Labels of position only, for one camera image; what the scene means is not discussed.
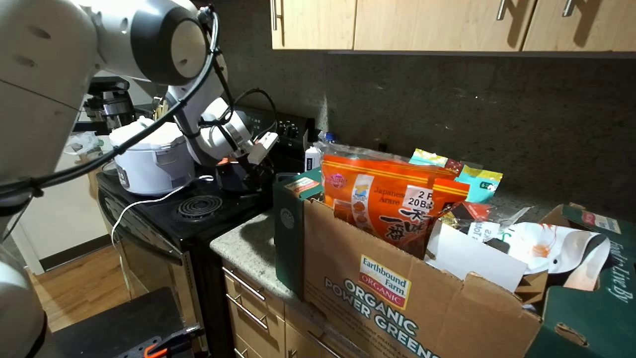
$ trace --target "baseboard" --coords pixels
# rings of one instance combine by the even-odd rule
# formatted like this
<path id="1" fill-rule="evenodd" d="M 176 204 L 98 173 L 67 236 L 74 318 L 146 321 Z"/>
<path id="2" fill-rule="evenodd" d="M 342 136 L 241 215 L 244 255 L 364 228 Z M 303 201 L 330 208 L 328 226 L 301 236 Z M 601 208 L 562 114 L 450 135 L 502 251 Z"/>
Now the baseboard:
<path id="1" fill-rule="evenodd" d="M 44 259 L 40 260 L 40 264 L 42 265 L 44 271 L 49 271 L 56 268 L 57 266 L 63 265 L 69 261 L 79 259 L 80 257 L 86 256 L 91 252 L 97 251 L 100 248 L 106 247 L 110 244 L 110 235 L 102 235 L 83 244 L 58 252 L 55 255 L 45 257 Z"/>

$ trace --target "green box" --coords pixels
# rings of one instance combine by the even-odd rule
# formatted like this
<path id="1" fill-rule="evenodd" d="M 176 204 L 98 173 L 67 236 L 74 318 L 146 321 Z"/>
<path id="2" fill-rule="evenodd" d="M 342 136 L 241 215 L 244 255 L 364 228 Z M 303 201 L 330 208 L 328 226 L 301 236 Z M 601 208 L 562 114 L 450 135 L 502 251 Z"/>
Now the green box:
<path id="1" fill-rule="evenodd" d="M 273 187 L 276 277 L 303 299 L 305 225 L 303 202 L 322 194 L 320 167 L 276 183 Z"/>
<path id="2" fill-rule="evenodd" d="M 599 275 L 598 289 L 592 292 L 560 286 L 548 289 L 543 325 L 526 356 L 633 357 L 635 224 L 573 206 L 562 206 L 560 216 L 563 224 L 606 235 L 611 241 L 610 258 Z"/>

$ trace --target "upper cabinet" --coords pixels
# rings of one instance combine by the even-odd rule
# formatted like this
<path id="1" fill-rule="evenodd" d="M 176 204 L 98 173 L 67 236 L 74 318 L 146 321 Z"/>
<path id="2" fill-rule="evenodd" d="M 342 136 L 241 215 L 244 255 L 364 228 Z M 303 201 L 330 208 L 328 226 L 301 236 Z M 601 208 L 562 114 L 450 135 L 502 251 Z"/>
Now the upper cabinet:
<path id="1" fill-rule="evenodd" d="M 635 0 L 538 0 L 524 51 L 636 51 Z"/>
<path id="2" fill-rule="evenodd" d="M 636 0 L 270 0 L 274 49 L 636 52 Z"/>
<path id="3" fill-rule="evenodd" d="M 535 0 L 357 0 L 355 50 L 519 51 Z"/>
<path id="4" fill-rule="evenodd" d="M 352 50 L 356 0 L 270 0 L 275 50 Z"/>

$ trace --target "rice cooker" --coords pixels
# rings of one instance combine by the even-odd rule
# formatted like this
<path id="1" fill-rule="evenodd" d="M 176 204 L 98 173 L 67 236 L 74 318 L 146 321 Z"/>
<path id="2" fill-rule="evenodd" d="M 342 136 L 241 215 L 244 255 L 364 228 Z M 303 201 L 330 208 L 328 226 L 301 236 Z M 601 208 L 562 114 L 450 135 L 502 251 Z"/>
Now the rice cooker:
<path id="1" fill-rule="evenodd" d="M 154 123 L 140 118 L 117 128 L 109 138 L 119 146 Z M 164 123 L 159 129 L 115 157 L 121 186 L 127 191 L 159 196 L 187 184 L 195 176 L 195 165 L 188 152 L 186 139 L 175 123 Z"/>

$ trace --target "backsplash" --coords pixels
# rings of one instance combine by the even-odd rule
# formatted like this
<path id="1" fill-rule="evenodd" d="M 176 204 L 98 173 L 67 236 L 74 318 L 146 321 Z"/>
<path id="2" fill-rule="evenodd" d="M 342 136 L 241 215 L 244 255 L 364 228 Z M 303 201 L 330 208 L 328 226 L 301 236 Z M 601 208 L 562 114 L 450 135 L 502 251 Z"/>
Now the backsplash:
<path id="1" fill-rule="evenodd" d="M 260 87 L 345 143 L 502 171 L 496 203 L 533 218 L 573 201 L 633 220 L 636 60 L 274 51 L 267 1 L 216 6 L 234 96 Z"/>

